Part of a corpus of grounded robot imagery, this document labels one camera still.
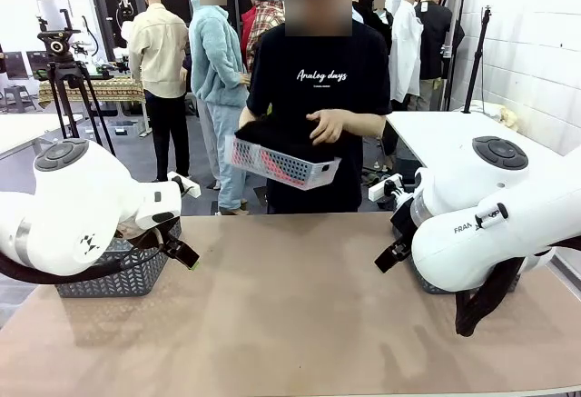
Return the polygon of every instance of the light blue pants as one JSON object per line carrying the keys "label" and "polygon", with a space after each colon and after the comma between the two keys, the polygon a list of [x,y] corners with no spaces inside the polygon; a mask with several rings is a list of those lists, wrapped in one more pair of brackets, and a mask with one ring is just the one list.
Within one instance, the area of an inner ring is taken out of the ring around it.
{"label": "light blue pants", "polygon": [[240,119],[242,108],[206,104],[212,116],[214,132],[218,140],[218,164],[220,166],[220,183],[222,184],[220,194],[218,194],[218,206],[231,211],[240,209],[246,173],[226,164],[225,157],[226,136],[234,135],[238,130],[238,120]]}

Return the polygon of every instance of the black tripod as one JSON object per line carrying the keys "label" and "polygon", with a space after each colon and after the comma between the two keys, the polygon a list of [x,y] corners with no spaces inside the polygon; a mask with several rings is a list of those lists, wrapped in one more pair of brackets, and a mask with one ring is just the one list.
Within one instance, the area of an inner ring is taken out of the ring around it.
{"label": "black tripod", "polygon": [[[81,31],[75,31],[71,27],[71,20],[66,9],[62,9],[61,13],[64,14],[67,27],[63,31],[47,31],[46,21],[42,18],[39,18],[38,22],[40,24],[41,33],[38,35],[38,38],[43,41],[49,57],[53,58],[53,61],[48,64],[47,76],[51,85],[51,90],[53,92],[54,105],[56,107],[56,112],[58,113],[58,120],[63,132],[63,138],[67,138],[66,128],[64,126],[63,120],[63,112],[69,119],[72,137],[79,138],[79,130],[76,127],[73,111],[71,110],[71,104],[69,103],[69,99],[66,94],[66,88],[64,86],[64,83],[67,82],[71,89],[77,89],[81,93],[84,107],[89,115],[91,124],[93,125],[95,140],[99,145],[103,146],[97,124],[94,120],[94,112],[91,109],[89,96],[84,86],[84,82],[86,81],[87,86],[89,87],[89,91],[91,92],[95,110],[99,115],[99,119],[101,120],[101,126],[103,127],[103,132],[105,134],[105,138],[107,139],[107,143],[109,144],[111,154],[115,155],[113,143],[111,142],[111,136],[109,135],[109,131],[105,125],[105,120],[103,119],[103,114],[101,113],[101,108],[99,107],[97,96],[94,93],[93,84],[91,84],[91,76],[89,75],[89,71],[87,70],[84,63],[75,61],[73,55],[69,51],[69,39],[73,34],[78,34]],[[61,110],[61,105],[59,104],[59,96],[63,104],[63,110]]]}

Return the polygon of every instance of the white table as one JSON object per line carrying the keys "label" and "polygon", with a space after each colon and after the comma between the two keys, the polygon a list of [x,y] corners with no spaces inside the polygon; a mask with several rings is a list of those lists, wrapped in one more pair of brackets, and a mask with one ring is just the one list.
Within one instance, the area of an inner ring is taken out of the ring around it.
{"label": "white table", "polygon": [[[83,120],[80,114],[74,120]],[[69,125],[68,117],[63,117],[64,125]],[[40,138],[61,127],[57,114],[0,114],[0,159],[33,146],[40,153]]]}
{"label": "white table", "polygon": [[395,112],[388,121],[418,160],[427,167],[442,162],[453,149],[480,136],[497,136],[518,145],[528,156],[532,174],[543,172],[562,156],[479,113]]}

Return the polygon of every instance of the red garment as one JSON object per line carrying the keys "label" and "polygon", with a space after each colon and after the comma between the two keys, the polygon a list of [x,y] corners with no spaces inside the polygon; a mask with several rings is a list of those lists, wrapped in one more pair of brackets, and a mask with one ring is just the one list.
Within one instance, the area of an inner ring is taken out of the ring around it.
{"label": "red garment", "polygon": [[248,45],[248,39],[251,36],[252,25],[254,25],[254,19],[256,18],[256,6],[244,14],[242,14],[242,41],[240,47],[242,49],[242,62],[246,64],[246,46]]}

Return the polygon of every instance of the clear storage bin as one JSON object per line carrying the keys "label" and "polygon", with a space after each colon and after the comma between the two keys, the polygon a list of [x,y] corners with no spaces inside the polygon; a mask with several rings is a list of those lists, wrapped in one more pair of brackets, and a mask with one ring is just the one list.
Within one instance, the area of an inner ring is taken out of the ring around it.
{"label": "clear storage bin", "polygon": [[333,182],[340,158],[328,163],[303,161],[259,144],[226,137],[226,162],[242,170],[306,191]]}

